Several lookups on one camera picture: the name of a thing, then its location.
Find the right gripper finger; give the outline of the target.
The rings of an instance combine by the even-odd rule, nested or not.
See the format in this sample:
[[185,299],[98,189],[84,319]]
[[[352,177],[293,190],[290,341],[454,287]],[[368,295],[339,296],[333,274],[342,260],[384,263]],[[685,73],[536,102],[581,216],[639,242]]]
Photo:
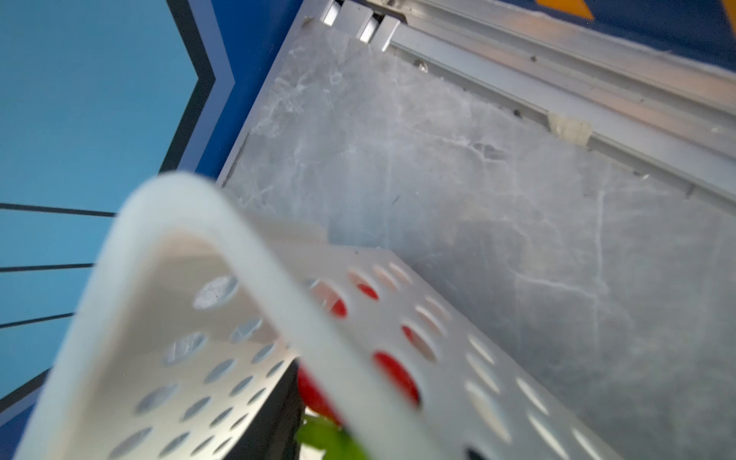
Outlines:
[[300,447],[295,434],[303,423],[305,405],[297,389],[298,361],[293,362],[266,399],[255,419],[225,456],[233,459],[293,460]]

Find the strawberry four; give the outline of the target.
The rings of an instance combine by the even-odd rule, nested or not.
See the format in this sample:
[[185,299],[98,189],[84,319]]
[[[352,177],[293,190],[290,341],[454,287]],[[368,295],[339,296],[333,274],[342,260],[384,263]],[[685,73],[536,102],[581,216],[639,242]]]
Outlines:
[[363,350],[329,312],[304,300],[289,335],[326,404],[370,459],[427,459],[421,392],[400,360]]

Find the white perforated plastic basket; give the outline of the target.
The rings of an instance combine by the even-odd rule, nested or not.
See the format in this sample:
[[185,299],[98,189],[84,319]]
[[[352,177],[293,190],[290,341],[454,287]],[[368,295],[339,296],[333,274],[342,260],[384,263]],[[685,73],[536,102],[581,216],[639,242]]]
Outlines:
[[304,300],[414,377],[427,459],[615,458],[393,252],[247,213],[185,172],[120,209],[15,457],[226,457],[306,367],[289,337]]

